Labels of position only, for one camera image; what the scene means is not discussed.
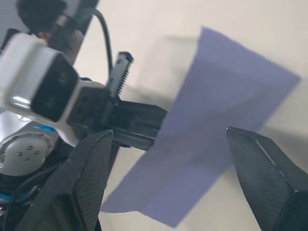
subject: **lavender fabric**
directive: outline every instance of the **lavender fabric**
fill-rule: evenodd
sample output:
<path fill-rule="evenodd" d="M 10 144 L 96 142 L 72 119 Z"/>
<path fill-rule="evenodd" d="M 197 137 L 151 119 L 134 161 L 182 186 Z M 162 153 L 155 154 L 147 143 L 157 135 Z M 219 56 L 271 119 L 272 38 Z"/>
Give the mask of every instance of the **lavender fabric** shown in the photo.
<path fill-rule="evenodd" d="M 256 130 L 300 78 L 211 29 L 153 147 L 103 204 L 171 227 L 232 166 L 227 126 Z"/>

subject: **black cable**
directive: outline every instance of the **black cable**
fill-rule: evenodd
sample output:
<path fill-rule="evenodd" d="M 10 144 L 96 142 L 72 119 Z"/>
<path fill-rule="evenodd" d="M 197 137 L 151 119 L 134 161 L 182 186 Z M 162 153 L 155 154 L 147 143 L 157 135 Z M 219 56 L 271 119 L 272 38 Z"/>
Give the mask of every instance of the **black cable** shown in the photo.
<path fill-rule="evenodd" d="M 31 186 L 41 184 L 42 183 L 41 181 L 45 179 L 45 176 L 47 176 L 48 174 L 55 171 L 60 165 L 61 164 L 57 164 L 57 165 L 51 166 L 51 167 L 39 172 L 38 174 L 36 174 L 36 175 L 30 177 L 29 179 L 25 180 L 23 183 L 21 183 L 16 188 L 16 190 L 14 191 L 14 193 L 12 195 L 13 200 L 6 207 L 3 225 L 2 225 L 2 231 L 7 231 L 7 222 L 8 222 L 9 213 L 11 212 L 13 206 L 15 204 L 17 204 L 16 200 L 18 199 L 18 197 L 20 195 L 22 195 L 24 193 L 24 190 L 27 190 Z"/>
<path fill-rule="evenodd" d="M 98 20 L 101 23 L 104 37 L 105 37 L 105 45 L 106 45 L 106 53 L 107 53 L 107 61 L 108 61 L 108 80 L 110 79 L 110 73 L 113 68 L 113 61 L 112 61 L 112 52 L 111 52 L 111 45 L 110 45 L 110 38 L 109 38 L 109 32 L 108 32 L 108 27 L 107 23 L 102 15 L 102 13 L 95 9 L 95 8 L 87 8 L 81 10 L 74 20 L 77 22 L 77 24 L 81 25 L 83 22 L 87 21 L 92 15 L 95 15 Z"/>

